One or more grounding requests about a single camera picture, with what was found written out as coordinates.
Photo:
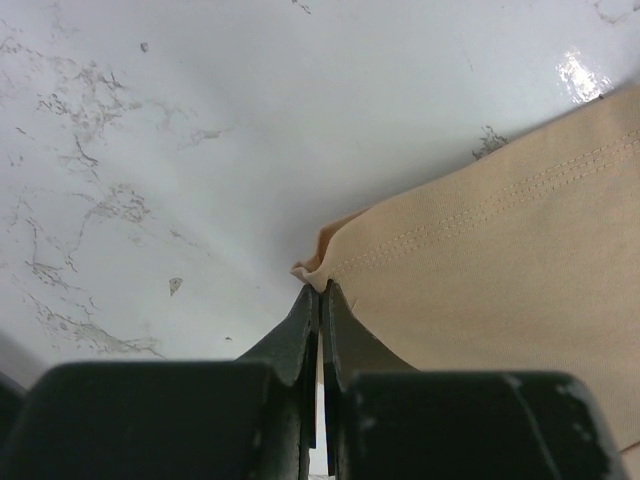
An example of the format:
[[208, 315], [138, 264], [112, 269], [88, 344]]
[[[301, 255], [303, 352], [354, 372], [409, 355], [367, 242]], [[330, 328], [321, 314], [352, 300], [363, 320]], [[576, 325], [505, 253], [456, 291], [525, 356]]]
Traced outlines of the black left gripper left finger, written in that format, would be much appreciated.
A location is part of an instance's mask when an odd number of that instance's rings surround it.
[[319, 296], [234, 361], [59, 365], [1, 448], [5, 479], [304, 479], [316, 445]]

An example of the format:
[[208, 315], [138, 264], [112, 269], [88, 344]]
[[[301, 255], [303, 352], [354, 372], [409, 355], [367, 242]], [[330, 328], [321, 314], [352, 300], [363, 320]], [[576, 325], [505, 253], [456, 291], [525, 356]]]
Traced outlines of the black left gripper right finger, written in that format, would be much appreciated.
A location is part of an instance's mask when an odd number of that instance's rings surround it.
[[426, 371], [321, 297], [329, 473], [338, 479], [624, 479], [598, 404], [557, 371]]

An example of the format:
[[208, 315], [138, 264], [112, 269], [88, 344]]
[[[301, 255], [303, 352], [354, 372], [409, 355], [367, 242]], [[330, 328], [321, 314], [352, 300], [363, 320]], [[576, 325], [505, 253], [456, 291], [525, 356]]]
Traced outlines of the tan beige t shirt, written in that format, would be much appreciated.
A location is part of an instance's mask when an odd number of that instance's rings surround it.
[[639, 440], [639, 91], [325, 226], [293, 274], [425, 370], [561, 370]]

